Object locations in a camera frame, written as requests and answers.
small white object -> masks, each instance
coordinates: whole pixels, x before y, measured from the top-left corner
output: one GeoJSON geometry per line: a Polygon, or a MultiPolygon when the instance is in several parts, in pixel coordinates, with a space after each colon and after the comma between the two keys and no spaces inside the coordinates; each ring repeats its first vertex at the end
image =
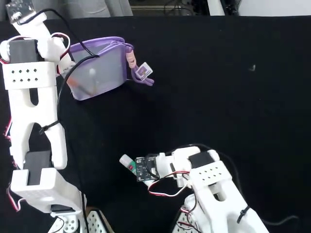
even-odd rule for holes
{"type": "Polygon", "coordinates": [[[66,182],[54,167],[41,170],[39,185],[27,185],[28,174],[27,169],[14,170],[11,183],[11,190],[25,198],[28,204],[51,216],[78,215],[82,212],[81,192],[66,182]],[[66,214],[51,213],[52,204],[68,206],[75,211],[66,214]]]}
{"type": "Polygon", "coordinates": [[[144,62],[135,73],[137,77],[143,81],[153,73],[153,70],[146,62],[144,62]]]}

white wall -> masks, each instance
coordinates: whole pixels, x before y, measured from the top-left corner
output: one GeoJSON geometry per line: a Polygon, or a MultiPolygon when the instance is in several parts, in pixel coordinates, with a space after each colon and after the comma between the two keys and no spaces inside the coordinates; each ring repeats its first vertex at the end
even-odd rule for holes
{"type": "Polygon", "coordinates": [[[307,16],[311,0],[242,0],[240,16],[307,16]]]}

small tag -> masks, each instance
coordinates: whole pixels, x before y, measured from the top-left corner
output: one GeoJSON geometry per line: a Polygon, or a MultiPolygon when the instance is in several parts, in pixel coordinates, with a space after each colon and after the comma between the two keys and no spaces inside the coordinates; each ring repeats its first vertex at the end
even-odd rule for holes
{"type": "Polygon", "coordinates": [[[144,62],[135,73],[140,80],[144,81],[149,75],[153,73],[153,70],[146,62],[144,62]]]}

black fabric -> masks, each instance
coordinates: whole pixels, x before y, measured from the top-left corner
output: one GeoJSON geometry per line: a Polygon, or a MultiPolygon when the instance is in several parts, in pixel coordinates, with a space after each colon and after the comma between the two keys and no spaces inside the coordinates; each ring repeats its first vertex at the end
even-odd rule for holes
{"type": "MultiPolygon", "coordinates": [[[[311,17],[120,17],[70,24],[83,40],[126,38],[138,63],[154,70],[154,87],[129,81],[82,102],[64,90],[62,120],[75,154],[69,151],[61,173],[79,186],[73,156],[79,160],[88,205],[101,208],[115,232],[167,232],[190,194],[150,196],[119,158],[188,143],[232,157],[247,204],[261,217],[277,221],[296,214],[300,232],[310,231],[311,17]]],[[[68,32],[61,21],[47,25],[51,32],[68,32]]],[[[0,26],[0,40],[17,34],[7,23],[0,26]]],[[[10,111],[3,79],[0,100],[4,129],[10,111]]],[[[43,146],[39,141],[32,136],[33,150],[43,146]]],[[[53,221],[47,214],[25,203],[19,213],[10,206],[5,188],[12,165],[3,137],[0,164],[1,232],[47,232],[53,221]]],[[[161,191],[175,187],[173,181],[159,184],[161,191]]],[[[295,224],[269,230],[294,233],[295,224]]]]}

black wire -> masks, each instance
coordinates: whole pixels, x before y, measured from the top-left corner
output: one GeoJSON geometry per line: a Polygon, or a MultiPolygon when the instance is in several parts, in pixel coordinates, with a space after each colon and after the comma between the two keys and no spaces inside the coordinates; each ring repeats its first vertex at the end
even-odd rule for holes
{"type": "MultiPolygon", "coordinates": [[[[180,146],[178,148],[186,148],[186,147],[198,147],[200,149],[206,149],[206,150],[214,150],[212,147],[209,147],[209,146],[206,146],[204,144],[201,144],[201,143],[192,143],[192,144],[185,144],[183,146],[180,146]]],[[[175,151],[176,149],[173,149],[167,153],[165,153],[165,155],[169,155],[171,154],[173,151],[175,151]]],[[[232,158],[228,155],[226,155],[225,153],[222,153],[220,152],[219,150],[216,150],[217,153],[221,156],[223,156],[224,158],[226,158],[226,160],[228,160],[230,163],[231,163],[231,166],[234,170],[234,173],[235,173],[235,182],[236,182],[236,186],[240,192],[240,194],[242,195],[242,197],[245,199],[244,195],[243,195],[243,192],[242,192],[242,185],[241,185],[241,181],[240,181],[240,176],[239,176],[239,172],[238,172],[238,168],[237,166],[235,165],[234,161],[232,160],[232,158]]],[[[270,221],[267,221],[267,220],[264,220],[263,218],[261,218],[262,222],[266,225],[270,225],[270,226],[280,226],[284,223],[286,223],[287,221],[290,221],[292,219],[296,219],[297,221],[299,221],[299,217],[298,216],[295,216],[295,215],[292,215],[292,216],[289,216],[289,217],[286,217],[285,219],[279,221],[279,222],[270,222],[270,221]]]]}
{"type": "Polygon", "coordinates": [[[70,69],[70,71],[66,74],[66,76],[64,77],[64,80],[62,82],[62,85],[59,89],[59,93],[58,93],[58,101],[57,101],[57,115],[58,115],[58,120],[60,120],[60,99],[62,97],[62,94],[63,94],[63,89],[70,77],[70,75],[73,73],[73,71],[79,66],[81,65],[83,62],[89,60],[89,59],[92,59],[92,58],[96,58],[96,57],[99,57],[98,55],[92,55],[92,56],[88,56],[88,57],[85,57],[83,58],[82,60],[80,60],[77,64],[74,65],[74,67],[72,67],[70,69]]]}
{"type": "Polygon", "coordinates": [[[144,161],[145,167],[146,167],[146,170],[147,170],[147,172],[149,173],[149,175],[151,175],[152,177],[154,177],[154,178],[156,178],[157,180],[159,180],[159,179],[160,179],[160,176],[159,176],[158,174],[153,174],[152,171],[151,171],[151,169],[149,168],[148,163],[147,163],[148,158],[150,158],[151,156],[157,156],[157,154],[148,154],[148,155],[145,157],[145,161],[144,161]]]}
{"type": "Polygon", "coordinates": [[[83,188],[83,184],[82,184],[82,178],[81,178],[81,171],[80,171],[80,167],[77,161],[77,158],[75,157],[75,152],[73,150],[72,144],[71,144],[71,140],[68,137],[68,143],[67,145],[69,146],[70,150],[71,150],[71,154],[73,156],[73,160],[75,163],[75,169],[78,175],[78,180],[79,180],[79,185],[80,185],[80,192],[81,192],[81,200],[82,200],[82,212],[83,212],[83,218],[86,224],[86,232],[89,233],[89,229],[88,229],[88,222],[87,222],[87,217],[86,217],[86,209],[85,209],[85,199],[84,199],[84,188],[83,188]]]}
{"type": "Polygon", "coordinates": [[[63,227],[64,227],[64,225],[65,225],[65,221],[63,220],[63,219],[61,219],[60,217],[56,217],[56,218],[58,218],[58,219],[60,219],[60,220],[62,220],[63,221],[63,225],[57,230],[57,231],[55,231],[55,232],[52,232],[52,233],[56,233],[56,232],[59,232],[61,229],[63,229],[63,227]]]}
{"type": "Polygon", "coordinates": [[[291,216],[288,216],[286,218],[284,218],[283,220],[281,220],[280,222],[270,222],[270,221],[267,221],[267,220],[264,220],[264,219],[261,219],[262,222],[266,225],[269,225],[269,226],[281,226],[283,225],[284,223],[290,221],[290,220],[293,220],[293,219],[296,219],[298,222],[300,222],[300,218],[296,215],[291,215],[291,216]]]}
{"type": "Polygon", "coordinates": [[[60,14],[58,13],[56,10],[52,9],[52,8],[47,8],[47,9],[43,9],[42,11],[39,11],[38,13],[36,13],[35,15],[31,16],[29,19],[27,19],[26,21],[24,22],[20,22],[18,20],[17,24],[18,25],[24,25],[26,23],[29,23],[30,21],[32,21],[33,19],[35,19],[36,17],[38,17],[38,15],[44,13],[44,12],[47,12],[47,11],[51,11],[53,12],[54,14],[56,14],[63,22],[64,24],[66,25],[68,31],[73,35],[73,37],[79,42],[79,44],[82,46],[82,48],[84,48],[85,51],[87,51],[90,55],[95,55],[93,52],[91,52],[84,44],[83,42],[79,39],[79,37],[73,32],[73,30],[70,28],[70,25],[68,23],[68,21],[60,14]]]}
{"type": "MultiPolygon", "coordinates": [[[[98,55],[92,55],[92,56],[88,56],[88,57],[85,57],[83,58],[82,60],[80,60],[74,67],[72,67],[70,69],[70,71],[66,74],[66,76],[64,77],[64,80],[62,82],[62,85],[60,87],[60,90],[59,90],[59,93],[58,93],[58,101],[57,101],[57,117],[58,117],[58,120],[60,121],[60,99],[62,97],[62,93],[63,93],[63,89],[69,79],[69,76],[73,73],[73,71],[79,66],[81,65],[83,62],[89,60],[89,59],[92,59],[92,58],[96,58],[98,57],[98,55]]],[[[81,199],[82,199],[82,211],[83,211],[83,218],[84,218],[84,221],[86,223],[86,231],[87,233],[89,233],[89,229],[88,229],[88,222],[87,222],[87,217],[86,217],[86,210],[85,210],[85,199],[84,199],[84,191],[83,191],[83,185],[82,185],[82,178],[81,178],[81,172],[80,172],[80,169],[79,169],[79,165],[78,165],[78,162],[76,161],[76,157],[74,156],[75,153],[73,151],[73,147],[72,147],[72,144],[71,144],[71,140],[70,138],[68,137],[68,146],[71,150],[71,153],[72,153],[72,156],[74,158],[74,161],[75,161],[75,168],[77,169],[77,175],[78,175],[78,180],[79,180],[79,183],[80,183],[80,191],[81,191],[81,199]]]]}

